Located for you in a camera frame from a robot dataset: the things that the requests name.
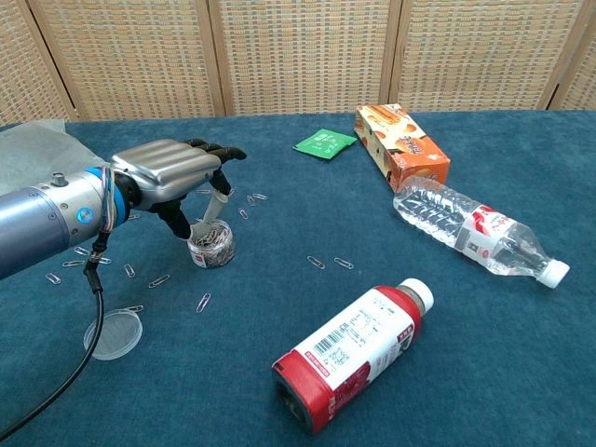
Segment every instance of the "snack box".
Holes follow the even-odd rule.
[[[354,131],[393,191],[411,175],[447,180],[451,160],[399,104],[360,105]]]

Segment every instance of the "bottle cap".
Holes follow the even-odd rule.
[[[434,298],[432,297],[432,291],[427,287],[427,285],[422,282],[420,279],[416,278],[408,278],[404,279],[400,286],[406,286],[413,291],[420,297],[422,303],[425,305],[425,313],[430,310],[432,305],[435,303]]]
[[[554,289],[559,285],[561,280],[565,278],[569,268],[569,265],[566,263],[562,263],[561,261],[553,259],[547,264],[547,268],[544,269],[537,280],[538,282],[543,283],[545,286]]]

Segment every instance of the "green sachet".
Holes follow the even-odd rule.
[[[356,138],[333,132],[332,130],[321,129],[316,134],[299,142],[294,149],[305,154],[331,159],[342,149],[352,144]]]

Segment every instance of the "red plastic bottle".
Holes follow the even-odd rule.
[[[410,346],[433,302],[418,279],[375,287],[273,364],[278,392],[306,431],[321,431]]]

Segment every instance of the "table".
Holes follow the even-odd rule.
[[[352,114],[68,124],[103,157],[160,138],[245,149],[224,166],[237,192],[222,217],[237,255],[202,270],[155,215],[117,228],[114,262],[100,268],[106,310],[144,305],[141,341],[121,359],[92,359],[7,446],[594,445],[596,113],[413,117],[451,158],[452,188],[528,224],[571,265],[558,289],[492,275],[409,226],[360,142],[331,162],[291,149],[321,128],[353,134]],[[269,199],[253,208],[251,193]],[[208,201],[191,194],[183,208],[199,217]],[[67,251],[0,283],[2,428],[83,356],[95,302],[80,270],[61,269],[73,259]],[[44,278],[56,270],[59,286]],[[370,287],[409,277],[435,294],[413,348],[306,435],[275,395],[271,364]]]

